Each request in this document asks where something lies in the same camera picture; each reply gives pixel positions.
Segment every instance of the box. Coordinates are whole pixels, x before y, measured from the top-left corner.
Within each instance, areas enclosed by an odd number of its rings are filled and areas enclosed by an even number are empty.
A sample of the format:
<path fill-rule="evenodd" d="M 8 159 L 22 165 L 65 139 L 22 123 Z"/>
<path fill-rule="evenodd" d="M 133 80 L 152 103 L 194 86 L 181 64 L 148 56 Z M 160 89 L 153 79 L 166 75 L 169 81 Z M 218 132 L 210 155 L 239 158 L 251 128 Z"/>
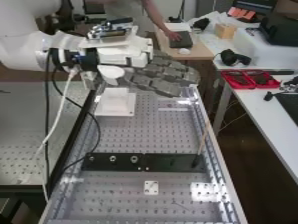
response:
<path fill-rule="evenodd" d="M 237 27 L 233 25 L 215 24 L 215 35 L 221 39 L 233 39 Z"/>

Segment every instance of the white cable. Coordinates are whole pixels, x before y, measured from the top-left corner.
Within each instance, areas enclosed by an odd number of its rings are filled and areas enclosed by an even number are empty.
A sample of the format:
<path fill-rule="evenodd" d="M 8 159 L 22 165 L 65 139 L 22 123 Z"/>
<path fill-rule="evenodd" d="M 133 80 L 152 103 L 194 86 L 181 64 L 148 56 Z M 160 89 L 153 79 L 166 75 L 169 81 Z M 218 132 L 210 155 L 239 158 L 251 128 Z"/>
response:
<path fill-rule="evenodd" d="M 49 133 L 46 135 L 46 137 L 44 138 L 42 140 L 42 143 L 34 153 L 34 157 L 33 157 L 33 161 L 36 161 L 36 165 L 37 167 L 40 168 L 40 171 L 41 171 L 41 179 L 42 179 L 42 191 L 44 191 L 44 197 L 45 197 L 45 201 L 48 202 L 48 193 L 46 193 L 46 187 L 45 187 L 45 178 L 44 178 L 44 170 L 42 170 L 42 167 L 40 166 L 38 162 L 37 162 L 37 157 L 41 153 L 41 150 L 44 148 L 44 145 L 45 143 L 48 142 L 56 128 L 57 128 L 57 124 L 58 124 L 58 121 L 60 121 L 60 118 L 61 118 L 61 114 L 62 114 L 62 108 L 64 108 L 64 103 L 65 103 L 65 99 L 66 99 L 66 93 L 68 93 L 68 88 L 69 88 L 69 85 L 70 85 L 70 81 L 73 79 L 73 77 L 76 76 L 76 74 L 78 73 L 78 70 L 74 68 L 70 70 L 70 73 L 68 75 L 68 81 L 66 81 L 66 84 L 65 84 L 65 87 L 64 87 L 64 91 L 62 91 L 62 98 L 61 98 L 61 101 L 60 101 L 60 106 L 58 106 L 58 111 L 57 111 L 57 115 L 56 115 L 56 119 L 54 119 L 54 122 L 53 122 L 53 125 L 52 125 L 52 128 L 49 130 Z"/>
<path fill-rule="evenodd" d="M 229 122 L 225 126 L 223 126 L 223 128 L 221 128 L 221 130 L 223 130 L 233 122 L 235 122 L 238 119 L 241 119 L 243 116 L 246 115 L 246 113 L 243 113 L 239 117 L 237 117 L 231 122 Z"/>
<path fill-rule="evenodd" d="M 214 12 L 215 10 L 215 5 L 217 5 L 217 0 L 213 1 L 213 7 L 211 7 L 211 11 Z"/>

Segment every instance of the table leg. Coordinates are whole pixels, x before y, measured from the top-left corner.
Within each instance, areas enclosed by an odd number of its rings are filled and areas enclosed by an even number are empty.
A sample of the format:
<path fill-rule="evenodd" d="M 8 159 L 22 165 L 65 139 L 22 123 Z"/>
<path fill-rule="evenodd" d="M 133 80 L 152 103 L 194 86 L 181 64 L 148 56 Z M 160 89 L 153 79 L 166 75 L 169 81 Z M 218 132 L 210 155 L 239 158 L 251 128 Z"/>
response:
<path fill-rule="evenodd" d="M 215 136 L 219 133 L 221 130 L 221 124 L 222 124 L 222 120 L 225 117 L 225 113 L 226 113 L 226 108 L 229 105 L 229 101 L 230 101 L 230 96 L 231 96 L 231 89 L 229 84 L 225 82 L 225 87 L 223 87 L 223 91 L 221 94 L 221 101 L 219 101 L 219 105 L 217 108 L 217 115 L 215 115 L 215 119 L 214 119 L 214 123 L 213 123 L 213 131 Z"/>

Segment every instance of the black bracket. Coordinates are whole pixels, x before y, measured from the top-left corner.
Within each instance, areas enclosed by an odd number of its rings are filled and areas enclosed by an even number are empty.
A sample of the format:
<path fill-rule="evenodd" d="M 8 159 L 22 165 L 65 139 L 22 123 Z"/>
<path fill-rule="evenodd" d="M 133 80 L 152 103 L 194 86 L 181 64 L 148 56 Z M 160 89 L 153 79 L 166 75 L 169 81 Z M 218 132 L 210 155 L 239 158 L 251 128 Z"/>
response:
<path fill-rule="evenodd" d="M 81 169 L 84 171 L 118 172 L 206 172 L 202 155 L 157 153 L 90 153 L 84 160 Z"/>

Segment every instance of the metal table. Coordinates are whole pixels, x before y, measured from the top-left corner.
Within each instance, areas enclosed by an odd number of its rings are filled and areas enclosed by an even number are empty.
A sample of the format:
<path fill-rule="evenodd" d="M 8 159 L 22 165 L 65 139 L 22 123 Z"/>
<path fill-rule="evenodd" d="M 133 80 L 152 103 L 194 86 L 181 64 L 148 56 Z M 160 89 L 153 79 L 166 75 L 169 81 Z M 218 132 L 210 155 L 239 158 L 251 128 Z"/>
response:
<path fill-rule="evenodd" d="M 96 152 L 197 153 L 207 121 L 197 88 L 173 99 L 130 91 L 134 117 L 98 118 Z M 86 118 L 68 163 L 89 152 L 96 136 Z M 202 154 L 201 173 L 90 172 L 78 163 L 61 178 L 40 223 L 247 223 L 211 128 Z M 158 195 L 144 193 L 145 181 L 158 182 Z"/>
<path fill-rule="evenodd" d="M 41 215 L 45 205 L 41 191 L 41 174 L 32 160 L 44 138 L 45 100 L 44 85 L 40 82 L 0 83 L 0 197 L 13 197 L 26 203 Z M 52 124 L 60 95 L 50 87 Z M 69 97 L 84 104 L 89 91 L 81 82 L 72 82 Z M 66 103 L 61 122 L 49 141 L 50 174 L 62 162 L 61 153 L 72 136 L 81 109 Z M 40 156 L 44 165 L 44 154 Z"/>

